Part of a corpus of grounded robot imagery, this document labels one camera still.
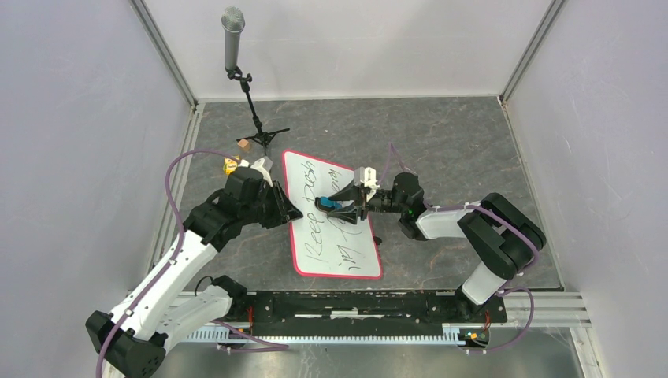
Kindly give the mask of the blue whiteboard eraser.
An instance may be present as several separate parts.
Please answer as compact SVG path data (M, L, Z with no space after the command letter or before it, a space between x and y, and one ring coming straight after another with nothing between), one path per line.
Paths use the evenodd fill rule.
M342 209L343 206L339 202L333 201L327 197L319 197L317 199L317 208L322 212L329 213L334 210Z

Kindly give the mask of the pink framed whiteboard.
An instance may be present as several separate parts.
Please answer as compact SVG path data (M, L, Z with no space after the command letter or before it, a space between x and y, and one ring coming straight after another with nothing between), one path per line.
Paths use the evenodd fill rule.
M350 224L315 206L350 183L354 170L319 157L285 150L285 192L302 218L289 224L292 260L301 276L378 280L383 275L370 220Z

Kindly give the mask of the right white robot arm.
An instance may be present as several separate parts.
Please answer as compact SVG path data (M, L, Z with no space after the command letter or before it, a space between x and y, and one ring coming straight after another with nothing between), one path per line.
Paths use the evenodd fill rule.
M403 234L413 240L466 239L481 261L457 288L455 312L464 321L475 321L493 295L536 262L546 236L499 193L451 207L429 205L424 195L416 174L399 173L391 188L382 189L374 169L361 168L346 187L314 204L328 217L350 224L370 213L397 213Z

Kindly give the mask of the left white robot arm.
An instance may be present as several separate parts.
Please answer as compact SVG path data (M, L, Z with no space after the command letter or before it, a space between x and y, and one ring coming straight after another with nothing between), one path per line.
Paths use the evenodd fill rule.
M138 287L110 312L96 310L87 318L98 363L126 377L150 377L167 352L193 331L217 318L241 319L247 312L246 290L227 276L175 310L169 307L244 226L270 229L300 218L302 212L267 172L235 170L223 188L189 213L169 251Z

